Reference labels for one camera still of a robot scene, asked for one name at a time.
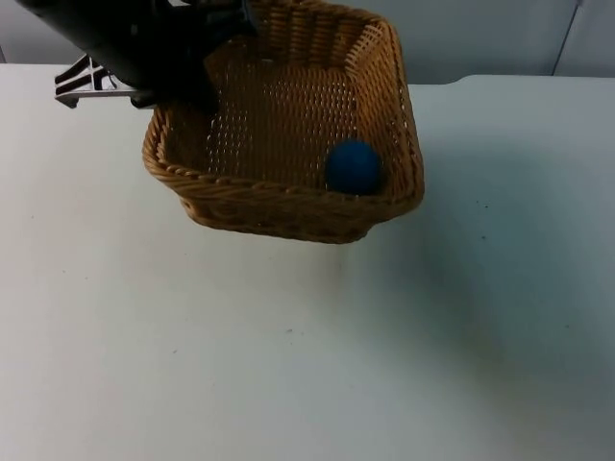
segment basket rim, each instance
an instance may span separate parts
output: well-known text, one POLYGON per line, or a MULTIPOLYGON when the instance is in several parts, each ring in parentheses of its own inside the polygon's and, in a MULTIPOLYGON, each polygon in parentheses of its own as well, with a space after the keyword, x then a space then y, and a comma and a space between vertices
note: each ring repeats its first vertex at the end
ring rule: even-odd
MULTIPOLYGON (((388 29, 392 37, 391 51, 393 55, 401 54, 401 44, 395 28, 384 17, 378 14, 357 8, 332 5, 322 2, 321 0, 299 0, 299 2, 295 0, 270 0, 266 3, 279 4, 280 6, 286 7, 290 5, 292 9, 317 9, 319 12, 360 15, 361 19, 366 21, 366 26, 380 26, 388 29)), ((401 197, 394 198, 384 194, 354 196, 327 189, 295 186, 279 182, 238 177, 222 177, 188 168, 180 164, 169 163, 164 158, 165 142, 168 136, 172 113, 172 109, 168 106, 157 106, 154 111, 152 121, 150 122, 143 143, 143 159, 145 165, 155 178, 172 186, 176 193, 188 199, 199 199, 199 196, 207 198, 208 194, 205 193, 203 189, 205 186, 206 188, 215 188, 216 192, 220 192, 221 189, 228 189, 228 193, 223 194, 224 200, 228 201, 242 201, 242 196, 245 196, 249 191, 269 190, 272 194, 284 194, 297 201, 302 201, 301 199, 306 201, 317 199, 320 201, 344 202, 345 206, 352 206, 352 204, 355 204, 361 208, 382 205, 394 206, 395 208, 400 206, 404 211, 410 211, 421 204, 425 194, 424 167, 418 137, 416 135, 412 104, 409 99, 406 72, 398 59, 394 61, 397 84, 400 91, 403 93, 403 101, 400 102, 400 104, 405 104, 407 106, 406 113, 409 113, 409 119, 405 120, 405 126, 402 128, 406 135, 412 167, 412 171, 410 172, 412 185, 401 197)))

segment white wall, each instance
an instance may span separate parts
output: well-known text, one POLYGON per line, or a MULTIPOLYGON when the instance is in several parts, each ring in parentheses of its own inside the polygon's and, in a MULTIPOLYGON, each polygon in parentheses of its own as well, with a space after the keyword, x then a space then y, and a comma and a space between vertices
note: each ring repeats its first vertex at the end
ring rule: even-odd
MULTIPOLYGON (((577 0, 336 1, 389 17, 410 81, 444 83, 475 73, 550 74, 577 0)), ((9 62, 70 63, 80 54, 14 0, 0 0, 0 45, 9 62)))
POLYGON ((615 77, 615 1, 585 0, 578 8, 557 75, 615 77))

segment table surface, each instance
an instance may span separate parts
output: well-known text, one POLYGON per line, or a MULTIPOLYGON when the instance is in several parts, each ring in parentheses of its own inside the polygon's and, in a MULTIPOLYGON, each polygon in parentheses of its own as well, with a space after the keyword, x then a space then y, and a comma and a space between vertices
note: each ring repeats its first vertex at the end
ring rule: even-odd
POLYGON ((193 224, 60 70, 0 66, 0 459, 613 459, 615 81, 413 87, 424 205, 335 247, 193 224))

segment woven wicker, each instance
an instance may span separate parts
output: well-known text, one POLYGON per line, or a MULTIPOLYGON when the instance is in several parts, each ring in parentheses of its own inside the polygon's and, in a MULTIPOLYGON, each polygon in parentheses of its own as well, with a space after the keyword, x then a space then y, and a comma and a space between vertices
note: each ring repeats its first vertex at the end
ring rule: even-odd
POLYGON ((325 243, 360 239, 423 198, 423 163, 401 47, 379 16, 319 0, 253 0, 258 38, 206 59, 221 110, 160 106, 148 171, 215 229, 325 243), (346 139, 381 156, 379 195, 329 191, 327 154, 346 139))

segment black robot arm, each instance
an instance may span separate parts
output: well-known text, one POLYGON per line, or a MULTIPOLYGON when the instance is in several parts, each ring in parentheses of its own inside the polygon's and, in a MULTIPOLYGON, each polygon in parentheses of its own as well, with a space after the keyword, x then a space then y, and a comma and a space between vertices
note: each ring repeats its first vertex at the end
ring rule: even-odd
POLYGON ((248 0, 17 0, 86 56, 56 79, 56 98, 130 96, 138 108, 180 99, 216 112, 203 59, 237 35, 255 35, 248 0))

